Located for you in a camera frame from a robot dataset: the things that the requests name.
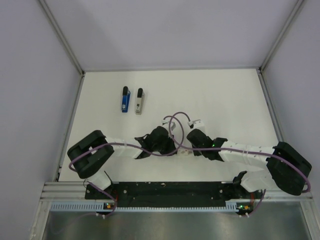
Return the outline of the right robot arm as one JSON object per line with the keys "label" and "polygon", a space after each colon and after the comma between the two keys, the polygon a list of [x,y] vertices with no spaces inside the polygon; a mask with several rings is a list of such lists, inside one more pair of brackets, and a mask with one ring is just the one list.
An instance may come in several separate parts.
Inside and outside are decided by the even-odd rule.
{"label": "right robot arm", "polygon": [[299,196],[309,189],[306,179],[312,165],[286,142],[271,147],[245,145],[221,137],[211,139],[200,129],[193,129],[186,138],[197,154],[209,160],[258,168],[242,171],[233,179],[233,192],[239,198],[276,188]]}

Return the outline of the small white staple box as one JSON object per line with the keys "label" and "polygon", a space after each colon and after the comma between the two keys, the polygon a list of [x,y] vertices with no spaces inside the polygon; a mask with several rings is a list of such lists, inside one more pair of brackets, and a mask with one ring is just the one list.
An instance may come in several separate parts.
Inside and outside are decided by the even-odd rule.
{"label": "small white staple box", "polygon": [[187,157],[189,155],[192,155],[193,154],[193,151],[192,150],[187,150],[187,149],[179,149],[177,151],[177,155],[179,157]]}

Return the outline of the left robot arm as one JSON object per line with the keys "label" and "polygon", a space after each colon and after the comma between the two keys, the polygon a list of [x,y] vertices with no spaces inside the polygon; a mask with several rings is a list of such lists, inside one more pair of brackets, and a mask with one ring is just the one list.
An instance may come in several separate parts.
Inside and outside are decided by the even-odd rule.
{"label": "left robot arm", "polygon": [[157,126],[151,133],[130,140],[106,137],[95,130],[73,145],[67,156],[70,168],[80,179],[96,186],[102,198],[109,198],[114,191],[112,180],[103,170],[110,159],[131,158],[135,160],[153,156],[172,156],[177,153],[173,139],[164,126]]}

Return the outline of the blue stapler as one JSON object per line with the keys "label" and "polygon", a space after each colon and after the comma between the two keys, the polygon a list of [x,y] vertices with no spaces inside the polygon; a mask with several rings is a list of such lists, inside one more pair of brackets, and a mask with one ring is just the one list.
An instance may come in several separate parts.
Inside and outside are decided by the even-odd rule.
{"label": "blue stapler", "polygon": [[127,113],[130,105],[131,92],[127,86],[122,89],[121,112]]}

